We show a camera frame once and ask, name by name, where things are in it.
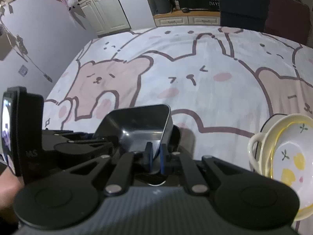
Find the metal screw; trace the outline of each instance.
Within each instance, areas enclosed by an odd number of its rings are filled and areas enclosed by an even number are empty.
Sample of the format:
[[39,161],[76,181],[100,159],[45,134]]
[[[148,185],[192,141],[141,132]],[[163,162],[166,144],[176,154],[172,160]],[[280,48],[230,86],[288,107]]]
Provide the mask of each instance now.
[[203,184],[195,184],[191,190],[194,192],[194,193],[204,193],[208,190],[208,187],[206,185],[203,185]]
[[122,190],[122,188],[118,184],[110,184],[105,188],[105,190],[108,193],[118,193]]

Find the round disc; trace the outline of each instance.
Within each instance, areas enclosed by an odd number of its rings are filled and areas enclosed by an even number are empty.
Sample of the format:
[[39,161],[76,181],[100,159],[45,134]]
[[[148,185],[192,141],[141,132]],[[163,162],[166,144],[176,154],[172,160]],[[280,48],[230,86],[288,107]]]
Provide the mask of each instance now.
[[217,189],[214,201],[224,219],[252,230],[292,223],[299,207],[292,189],[256,174],[229,176]]
[[94,149],[88,144],[60,143],[54,145],[54,150],[65,155],[85,155],[92,152]]
[[97,190],[85,177],[61,172],[27,185],[16,195],[13,207],[25,224],[56,230],[88,217],[98,200]]

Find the white cabinet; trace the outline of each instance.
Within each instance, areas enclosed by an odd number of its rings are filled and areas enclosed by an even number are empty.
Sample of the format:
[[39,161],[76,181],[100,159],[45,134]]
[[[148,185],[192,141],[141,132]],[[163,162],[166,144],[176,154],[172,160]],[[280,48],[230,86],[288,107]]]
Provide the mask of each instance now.
[[97,35],[107,33],[105,29],[104,22],[93,2],[93,0],[88,0],[80,5],[83,10],[86,18],[89,23],[93,27],[93,29],[97,32]]
[[156,18],[156,26],[179,26],[188,25],[188,17],[166,17]]
[[189,25],[219,26],[219,17],[210,16],[189,16]]
[[97,35],[129,28],[118,0],[87,0],[80,7]]
[[108,32],[129,28],[118,0],[94,0]]

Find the computer mouse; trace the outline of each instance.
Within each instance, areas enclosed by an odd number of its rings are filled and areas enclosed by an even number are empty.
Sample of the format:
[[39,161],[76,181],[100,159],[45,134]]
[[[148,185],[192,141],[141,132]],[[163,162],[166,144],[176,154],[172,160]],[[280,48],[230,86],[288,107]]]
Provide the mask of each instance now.
[[189,10],[188,8],[183,8],[183,9],[182,9],[182,12],[183,12],[183,13],[188,13],[189,11],[190,11],[190,10]]

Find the wall socket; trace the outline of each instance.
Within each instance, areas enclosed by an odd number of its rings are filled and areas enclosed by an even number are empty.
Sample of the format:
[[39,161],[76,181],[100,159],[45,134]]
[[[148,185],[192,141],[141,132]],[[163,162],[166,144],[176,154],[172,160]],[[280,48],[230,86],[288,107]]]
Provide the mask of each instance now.
[[20,73],[23,77],[25,77],[25,75],[28,73],[27,67],[25,65],[22,65],[18,73]]

